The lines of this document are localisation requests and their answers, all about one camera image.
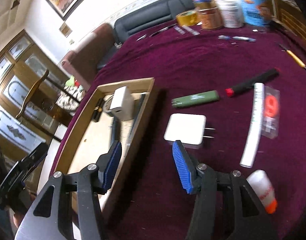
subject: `table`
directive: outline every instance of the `table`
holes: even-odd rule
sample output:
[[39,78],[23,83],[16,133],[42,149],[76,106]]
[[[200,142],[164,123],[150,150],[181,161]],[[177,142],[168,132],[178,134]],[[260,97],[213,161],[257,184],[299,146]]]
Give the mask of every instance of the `table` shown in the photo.
[[[172,147],[163,135],[173,113],[203,114],[207,127],[216,128],[214,139],[203,147],[188,149],[216,171],[239,170],[247,177],[265,170],[276,192],[277,211],[271,216],[280,238],[296,224],[306,205],[306,71],[274,42],[290,48],[304,63],[306,54],[279,32],[253,32],[254,27],[200,31],[193,36],[173,28],[152,38],[136,41],[144,34],[173,22],[150,28],[130,37],[96,76],[81,102],[77,115],[100,84],[155,77],[163,89],[147,128],[131,173],[113,212],[109,229],[116,239],[184,239],[194,206],[194,195],[182,189],[172,157]],[[256,42],[223,41],[219,35],[246,36]],[[261,137],[251,169],[239,165],[250,125],[253,92],[227,98],[225,88],[278,67],[281,74],[268,85],[280,90],[279,135]],[[174,109],[171,99],[218,90],[219,102]],[[72,128],[69,125],[66,135]]]

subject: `yellow pen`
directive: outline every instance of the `yellow pen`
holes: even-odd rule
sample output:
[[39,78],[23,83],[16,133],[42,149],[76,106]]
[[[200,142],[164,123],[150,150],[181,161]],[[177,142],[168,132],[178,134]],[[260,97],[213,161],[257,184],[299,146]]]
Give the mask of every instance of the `yellow pen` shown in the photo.
[[284,47],[282,44],[279,43],[282,49],[284,49],[295,61],[297,64],[299,64],[302,68],[306,69],[306,65],[303,63],[302,60],[300,60],[292,51]]

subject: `metal screw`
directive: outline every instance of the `metal screw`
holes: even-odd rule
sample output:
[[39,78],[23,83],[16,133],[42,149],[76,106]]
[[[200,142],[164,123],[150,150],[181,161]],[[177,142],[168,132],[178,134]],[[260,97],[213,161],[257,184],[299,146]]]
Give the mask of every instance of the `metal screw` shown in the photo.
[[59,178],[62,175],[60,171],[57,171],[53,174],[54,178]]
[[96,167],[97,167],[96,164],[90,164],[90,165],[87,166],[87,169],[88,169],[89,171],[92,171],[92,170],[95,170]]
[[239,176],[241,176],[241,172],[240,172],[240,171],[233,171],[232,173],[233,173],[233,176],[234,176],[234,177],[239,177]]
[[207,168],[207,166],[206,166],[206,164],[205,163],[199,163],[198,165],[197,165],[197,168],[199,169],[199,170],[206,170],[206,168]]

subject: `open box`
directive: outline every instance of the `open box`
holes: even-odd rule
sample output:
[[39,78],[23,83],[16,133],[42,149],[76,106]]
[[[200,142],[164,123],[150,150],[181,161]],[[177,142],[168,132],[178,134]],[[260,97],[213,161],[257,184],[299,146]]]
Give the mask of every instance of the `open box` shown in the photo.
[[[134,132],[132,132],[131,138],[128,138],[128,135],[133,120],[121,122],[122,157],[119,167],[112,188],[105,195],[98,196],[105,220],[109,218],[113,211],[114,204],[124,185],[152,114],[158,94],[158,90],[154,87],[154,78],[128,80],[98,86],[74,124],[55,168],[56,171],[61,171],[64,174],[79,172],[88,164],[95,163],[100,155],[108,152],[113,117],[102,113],[99,122],[91,122],[90,120],[99,98],[104,97],[107,100],[117,88],[123,86],[128,87],[135,100],[140,98],[140,93],[147,92],[147,94],[134,124]],[[78,212],[76,193],[72,196],[72,207],[75,212]]]

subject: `white bottle with orange cap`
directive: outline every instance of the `white bottle with orange cap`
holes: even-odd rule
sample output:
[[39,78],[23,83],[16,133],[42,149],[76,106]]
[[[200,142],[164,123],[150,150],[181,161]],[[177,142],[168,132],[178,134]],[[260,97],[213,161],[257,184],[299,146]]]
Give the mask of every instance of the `white bottle with orange cap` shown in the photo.
[[277,208],[277,201],[274,188],[265,171],[254,171],[246,180],[261,200],[266,212],[269,214],[274,213]]

